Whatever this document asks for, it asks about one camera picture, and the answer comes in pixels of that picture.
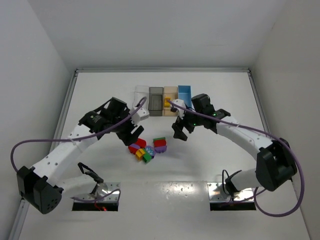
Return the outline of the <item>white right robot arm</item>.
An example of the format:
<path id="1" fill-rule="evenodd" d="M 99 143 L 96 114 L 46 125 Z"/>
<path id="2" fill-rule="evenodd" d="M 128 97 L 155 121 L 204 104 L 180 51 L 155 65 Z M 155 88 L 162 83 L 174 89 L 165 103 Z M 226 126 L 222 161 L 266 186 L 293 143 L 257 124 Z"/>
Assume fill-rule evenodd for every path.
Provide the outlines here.
<path id="1" fill-rule="evenodd" d="M 228 111 L 215 109 L 207 94 L 198 94 L 191 102 L 193 108 L 182 99 L 170 102 L 171 111 L 178 113 L 172 124 L 175 139 L 186 141 L 188 137 L 184 129 L 192 133 L 195 127 L 204 127 L 229 139 L 256 161 L 255 168 L 238 170 L 223 180 L 222 190 L 226 195 L 234 196 L 244 189 L 258 187 L 273 192 L 297 173 L 297 165 L 286 140 L 271 139 L 264 133 L 242 128 Z"/>

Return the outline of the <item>green square lego brick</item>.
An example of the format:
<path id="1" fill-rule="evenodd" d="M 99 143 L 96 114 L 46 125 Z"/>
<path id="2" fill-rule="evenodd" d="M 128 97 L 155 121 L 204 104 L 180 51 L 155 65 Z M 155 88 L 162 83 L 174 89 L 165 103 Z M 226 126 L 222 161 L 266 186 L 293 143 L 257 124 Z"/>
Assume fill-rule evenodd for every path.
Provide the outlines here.
<path id="1" fill-rule="evenodd" d="M 148 152 L 146 152 L 143 157 L 142 160 L 145 164 L 148 164 L 155 156 L 152 154 L 149 154 Z"/>

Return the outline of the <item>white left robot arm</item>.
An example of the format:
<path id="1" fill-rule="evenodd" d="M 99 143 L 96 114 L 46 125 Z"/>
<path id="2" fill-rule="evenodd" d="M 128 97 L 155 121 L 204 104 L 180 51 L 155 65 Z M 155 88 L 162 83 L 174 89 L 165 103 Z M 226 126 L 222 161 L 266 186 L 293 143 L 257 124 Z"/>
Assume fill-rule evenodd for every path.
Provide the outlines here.
<path id="1" fill-rule="evenodd" d="M 149 117 L 143 97 L 132 109 L 112 97 L 87 112 L 68 138 L 57 139 L 59 145 L 31 167 L 16 170 L 19 194 L 43 215 L 53 211 L 63 197 L 84 203 L 96 203 L 111 195 L 104 180 L 90 167 L 79 162 L 81 176 L 62 180 L 65 170 L 87 148 L 104 135 L 115 133 L 125 146 L 134 144 L 144 128 L 139 124 Z"/>

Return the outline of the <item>purple paw print lego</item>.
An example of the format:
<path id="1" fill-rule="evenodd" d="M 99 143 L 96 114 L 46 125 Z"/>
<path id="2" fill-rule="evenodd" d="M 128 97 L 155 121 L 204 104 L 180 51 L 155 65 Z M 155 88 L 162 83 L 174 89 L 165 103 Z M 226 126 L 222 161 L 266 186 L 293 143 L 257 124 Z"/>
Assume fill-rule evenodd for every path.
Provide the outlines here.
<path id="1" fill-rule="evenodd" d="M 145 151 L 146 151 L 152 158 L 156 155 L 155 149 L 154 149 L 152 146 L 150 146 L 150 145 L 147 145 L 147 146 L 145 147 Z"/>

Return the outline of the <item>purple rounded lego plate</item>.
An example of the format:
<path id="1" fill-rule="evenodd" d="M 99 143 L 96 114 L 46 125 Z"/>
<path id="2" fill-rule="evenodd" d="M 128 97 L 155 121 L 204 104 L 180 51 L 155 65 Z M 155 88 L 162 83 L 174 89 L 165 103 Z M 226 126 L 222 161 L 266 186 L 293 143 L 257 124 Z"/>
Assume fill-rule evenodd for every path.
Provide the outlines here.
<path id="1" fill-rule="evenodd" d="M 164 153 L 167 151 L 167 145 L 155 147 L 154 150 L 156 153 Z"/>

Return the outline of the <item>red rounded lego brick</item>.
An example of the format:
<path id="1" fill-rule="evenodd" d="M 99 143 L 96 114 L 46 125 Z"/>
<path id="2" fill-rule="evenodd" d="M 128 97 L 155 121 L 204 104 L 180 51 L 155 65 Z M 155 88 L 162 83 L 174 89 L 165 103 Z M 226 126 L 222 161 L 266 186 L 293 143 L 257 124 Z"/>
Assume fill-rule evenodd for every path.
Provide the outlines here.
<path id="1" fill-rule="evenodd" d="M 164 138 L 156 139 L 153 141 L 153 146 L 155 148 L 165 147 L 166 145 L 167 145 L 167 141 Z"/>

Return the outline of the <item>yellow lego brick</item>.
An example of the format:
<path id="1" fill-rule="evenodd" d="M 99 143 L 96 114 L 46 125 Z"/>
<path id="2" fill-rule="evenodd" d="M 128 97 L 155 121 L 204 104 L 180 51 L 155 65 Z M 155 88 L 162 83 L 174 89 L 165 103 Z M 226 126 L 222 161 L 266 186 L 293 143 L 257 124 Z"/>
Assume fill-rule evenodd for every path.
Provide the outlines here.
<path id="1" fill-rule="evenodd" d="M 144 157 L 144 155 L 146 154 L 146 151 L 144 148 L 140 148 L 135 152 L 135 158 L 137 159 L 137 161 L 141 161 Z"/>

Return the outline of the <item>yellow striped curved lego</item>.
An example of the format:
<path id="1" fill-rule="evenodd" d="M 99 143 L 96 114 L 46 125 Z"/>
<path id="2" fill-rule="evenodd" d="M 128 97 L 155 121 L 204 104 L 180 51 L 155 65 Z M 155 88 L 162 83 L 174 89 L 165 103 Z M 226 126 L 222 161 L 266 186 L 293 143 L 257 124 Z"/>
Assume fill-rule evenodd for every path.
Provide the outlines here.
<path id="1" fill-rule="evenodd" d="M 164 110 L 170 110 L 171 109 L 171 104 L 170 104 L 171 98 L 166 96 L 164 98 L 164 102 L 163 102 L 163 109 Z"/>

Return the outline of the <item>green lego plate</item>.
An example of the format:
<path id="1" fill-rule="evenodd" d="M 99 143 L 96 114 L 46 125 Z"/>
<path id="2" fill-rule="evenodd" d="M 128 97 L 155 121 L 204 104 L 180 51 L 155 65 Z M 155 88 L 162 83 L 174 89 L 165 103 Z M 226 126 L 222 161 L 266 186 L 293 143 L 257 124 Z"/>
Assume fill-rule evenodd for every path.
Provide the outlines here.
<path id="1" fill-rule="evenodd" d="M 153 142 L 158 141 L 158 140 L 166 140 L 166 138 L 165 137 L 153 138 Z"/>

